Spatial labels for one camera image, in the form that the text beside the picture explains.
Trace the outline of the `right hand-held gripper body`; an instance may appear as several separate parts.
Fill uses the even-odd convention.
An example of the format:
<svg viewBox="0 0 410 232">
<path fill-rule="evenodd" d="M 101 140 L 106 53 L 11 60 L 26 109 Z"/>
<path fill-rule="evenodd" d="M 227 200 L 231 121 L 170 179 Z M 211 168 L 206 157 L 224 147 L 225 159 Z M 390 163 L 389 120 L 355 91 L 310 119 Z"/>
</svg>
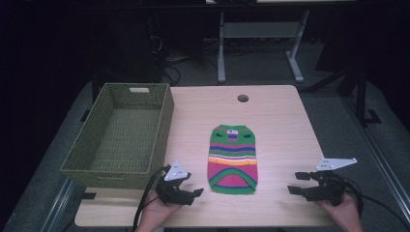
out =
<svg viewBox="0 0 410 232">
<path fill-rule="evenodd" d="M 351 159 L 326 159 L 321 158 L 316 165 L 316 171 L 308 175 L 318 183 L 317 187 L 306 188 L 304 198 L 307 201 L 330 201 L 333 206 L 341 203 L 341 196 L 348 186 L 334 170 L 355 164 L 357 160 Z"/>
</svg>

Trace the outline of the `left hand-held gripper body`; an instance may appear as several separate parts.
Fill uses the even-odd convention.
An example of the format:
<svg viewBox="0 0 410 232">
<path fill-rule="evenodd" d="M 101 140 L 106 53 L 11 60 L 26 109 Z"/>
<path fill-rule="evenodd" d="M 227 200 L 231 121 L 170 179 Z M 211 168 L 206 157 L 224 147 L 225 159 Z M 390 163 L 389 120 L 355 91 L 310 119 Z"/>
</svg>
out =
<svg viewBox="0 0 410 232">
<path fill-rule="evenodd" d="M 165 168 L 165 174 L 161 177 L 155 188 L 160 200 L 164 204 L 191 205 L 194 201 L 193 191 L 181 190 L 183 178 L 188 171 L 182 164 L 175 160 Z"/>
</svg>

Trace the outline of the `striped knit pet sweater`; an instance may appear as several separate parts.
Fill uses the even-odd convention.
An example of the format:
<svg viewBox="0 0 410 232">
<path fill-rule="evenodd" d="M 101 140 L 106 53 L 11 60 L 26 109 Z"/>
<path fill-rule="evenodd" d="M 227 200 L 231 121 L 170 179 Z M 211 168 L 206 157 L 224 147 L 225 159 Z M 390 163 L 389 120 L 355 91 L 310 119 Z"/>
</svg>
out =
<svg viewBox="0 0 410 232">
<path fill-rule="evenodd" d="M 207 179 L 212 191 L 253 194 L 258 184 L 255 136 L 246 126 L 220 125 L 210 137 Z"/>
</svg>

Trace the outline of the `person's left hand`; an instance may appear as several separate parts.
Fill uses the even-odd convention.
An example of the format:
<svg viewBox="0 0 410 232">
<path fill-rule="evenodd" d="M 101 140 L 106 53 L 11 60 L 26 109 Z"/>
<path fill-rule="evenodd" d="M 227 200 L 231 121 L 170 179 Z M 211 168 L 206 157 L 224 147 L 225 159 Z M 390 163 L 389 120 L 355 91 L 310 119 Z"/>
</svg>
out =
<svg viewBox="0 0 410 232">
<path fill-rule="evenodd" d="M 164 204 L 152 190 L 146 199 L 145 207 L 134 232 L 155 232 L 164 222 L 182 208 L 178 204 Z"/>
</svg>

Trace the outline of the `person's right hand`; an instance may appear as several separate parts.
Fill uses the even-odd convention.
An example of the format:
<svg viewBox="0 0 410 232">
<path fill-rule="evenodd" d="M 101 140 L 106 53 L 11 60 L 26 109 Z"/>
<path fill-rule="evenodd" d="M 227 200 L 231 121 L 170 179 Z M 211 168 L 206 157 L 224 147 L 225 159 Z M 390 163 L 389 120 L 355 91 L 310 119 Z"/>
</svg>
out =
<svg viewBox="0 0 410 232">
<path fill-rule="evenodd" d="M 337 206 L 329 201 L 316 201 L 315 204 L 325 210 L 343 232 L 365 232 L 357 203 L 348 193 L 342 195 L 341 203 Z"/>
</svg>

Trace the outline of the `green woven basket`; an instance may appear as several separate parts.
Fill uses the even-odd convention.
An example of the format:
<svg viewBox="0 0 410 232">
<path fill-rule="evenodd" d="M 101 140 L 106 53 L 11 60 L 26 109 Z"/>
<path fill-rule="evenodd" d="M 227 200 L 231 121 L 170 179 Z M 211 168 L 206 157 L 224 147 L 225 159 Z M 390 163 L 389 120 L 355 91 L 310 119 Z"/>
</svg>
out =
<svg viewBox="0 0 410 232">
<path fill-rule="evenodd" d="M 173 109 L 167 84 L 104 84 L 61 171 L 88 188 L 145 188 L 163 166 Z"/>
</svg>

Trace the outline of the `black floor stand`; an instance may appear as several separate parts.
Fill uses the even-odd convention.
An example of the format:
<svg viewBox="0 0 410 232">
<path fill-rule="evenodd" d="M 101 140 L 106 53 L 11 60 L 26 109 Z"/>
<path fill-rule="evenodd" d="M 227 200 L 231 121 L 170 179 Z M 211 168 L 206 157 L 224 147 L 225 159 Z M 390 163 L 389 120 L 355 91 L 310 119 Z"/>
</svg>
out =
<svg viewBox="0 0 410 232">
<path fill-rule="evenodd" d="M 317 83 L 299 90 L 299 93 L 314 93 L 324 86 L 341 78 L 337 93 L 341 97 L 348 97 L 356 90 L 355 114 L 362 126 L 367 124 L 381 124 L 382 121 L 373 109 L 366 109 L 366 74 L 358 65 L 349 65 L 341 71 L 318 81 Z"/>
</svg>

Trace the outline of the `metal floor rail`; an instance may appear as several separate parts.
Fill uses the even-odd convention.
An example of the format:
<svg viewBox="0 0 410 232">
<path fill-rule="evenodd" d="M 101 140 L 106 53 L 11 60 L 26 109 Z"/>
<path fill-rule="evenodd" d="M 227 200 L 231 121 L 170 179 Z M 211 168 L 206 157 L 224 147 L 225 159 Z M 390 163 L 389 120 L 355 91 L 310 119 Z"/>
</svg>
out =
<svg viewBox="0 0 410 232">
<path fill-rule="evenodd" d="M 380 118 L 373 109 L 366 109 L 364 113 L 365 118 L 362 119 L 356 112 L 355 104 L 349 98 L 342 97 L 341 101 L 349 115 L 353 118 L 356 127 L 359 129 L 367 147 L 371 151 L 376 166 L 381 172 L 383 179 L 404 216 L 404 224 L 410 227 L 410 194 L 405 190 L 404 186 L 394 173 L 385 154 L 377 145 L 376 140 L 368 127 L 369 125 L 381 125 L 382 122 Z"/>
<path fill-rule="evenodd" d="M 58 191 L 54 201 L 52 203 L 51 209 L 48 212 L 44 224 L 42 226 L 41 232 L 54 232 L 57 228 L 57 225 L 67 207 L 67 204 L 70 201 L 71 195 L 75 183 L 66 178 L 60 190 Z"/>
</svg>

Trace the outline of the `grey metal table frame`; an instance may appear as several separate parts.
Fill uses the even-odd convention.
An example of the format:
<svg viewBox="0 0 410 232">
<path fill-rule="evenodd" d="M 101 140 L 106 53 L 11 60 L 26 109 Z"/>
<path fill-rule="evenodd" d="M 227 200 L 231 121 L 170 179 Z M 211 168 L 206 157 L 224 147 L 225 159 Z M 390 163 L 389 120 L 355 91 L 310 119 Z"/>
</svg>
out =
<svg viewBox="0 0 410 232">
<path fill-rule="evenodd" d="M 224 13 L 220 13 L 218 83 L 226 81 L 224 62 L 224 42 L 226 39 L 293 39 L 293 47 L 286 51 L 286 58 L 295 81 L 303 83 L 304 77 L 297 63 L 296 55 L 305 32 L 308 16 L 309 11 L 304 11 L 299 21 L 226 22 Z"/>
</svg>

